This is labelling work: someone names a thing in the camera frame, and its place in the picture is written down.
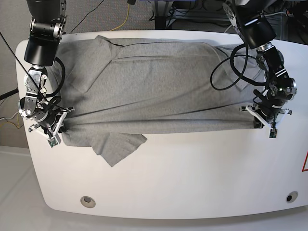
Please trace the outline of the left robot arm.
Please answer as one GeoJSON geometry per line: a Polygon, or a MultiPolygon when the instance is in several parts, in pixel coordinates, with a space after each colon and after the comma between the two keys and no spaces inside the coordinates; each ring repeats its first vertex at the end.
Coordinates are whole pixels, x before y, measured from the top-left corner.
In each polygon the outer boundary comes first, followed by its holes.
{"type": "Polygon", "coordinates": [[[227,58],[237,76],[236,81],[243,80],[253,86],[264,88],[262,92],[254,90],[255,97],[260,101],[255,102],[254,106],[247,106],[245,110],[254,116],[255,128],[269,127],[274,137],[279,125],[277,116],[290,113],[290,110],[283,109],[283,106],[295,97],[297,85],[284,67],[283,55],[272,44],[276,34],[263,13],[271,4],[271,0],[227,0],[223,3],[223,9],[231,26],[243,40],[243,44],[234,48],[227,58]],[[248,53],[244,55],[246,59],[243,70],[237,70],[234,58],[240,49],[257,51],[257,65],[265,71],[265,82],[256,82],[244,76],[248,53]]]}

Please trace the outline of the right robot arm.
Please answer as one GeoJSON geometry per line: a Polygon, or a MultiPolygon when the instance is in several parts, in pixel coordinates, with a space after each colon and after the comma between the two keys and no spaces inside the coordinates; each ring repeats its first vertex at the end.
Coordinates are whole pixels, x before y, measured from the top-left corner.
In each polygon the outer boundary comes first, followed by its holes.
{"type": "Polygon", "coordinates": [[[65,131],[63,120],[73,110],[63,108],[60,90],[65,80],[65,67],[56,57],[66,23],[65,0],[29,0],[29,12],[32,15],[30,34],[24,60],[31,64],[26,71],[24,85],[26,95],[18,102],[21,117],[35,121],[29,128],[32,132],[38,128],[47,136],[51,147],[60,144],[59,134],[65,131]],[[48,79],[47,67],[58,63],[61,67],[61,81],[52,93],[47,93],[45,83],[48,79]]]}

